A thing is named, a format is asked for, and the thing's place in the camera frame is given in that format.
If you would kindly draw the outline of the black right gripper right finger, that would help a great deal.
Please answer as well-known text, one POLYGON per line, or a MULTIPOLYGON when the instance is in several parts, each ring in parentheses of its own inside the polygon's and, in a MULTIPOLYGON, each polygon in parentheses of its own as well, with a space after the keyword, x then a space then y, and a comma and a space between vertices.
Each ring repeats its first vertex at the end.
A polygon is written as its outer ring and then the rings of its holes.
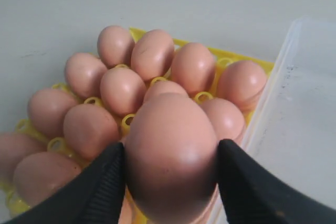
POLYGON ((334 209, 279 180, 233 140, 221 140, 217 156, 228 223, 335 223, 334 209))

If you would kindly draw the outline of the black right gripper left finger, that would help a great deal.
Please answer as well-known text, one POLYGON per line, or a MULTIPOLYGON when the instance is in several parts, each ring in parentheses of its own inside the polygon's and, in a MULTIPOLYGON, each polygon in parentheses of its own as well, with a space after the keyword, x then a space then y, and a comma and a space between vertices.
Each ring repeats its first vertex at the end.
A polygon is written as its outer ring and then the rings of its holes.
POLYGON ((118 223, 124 168, 123 144, 111 144, 74 180, 9 223, 118 223))

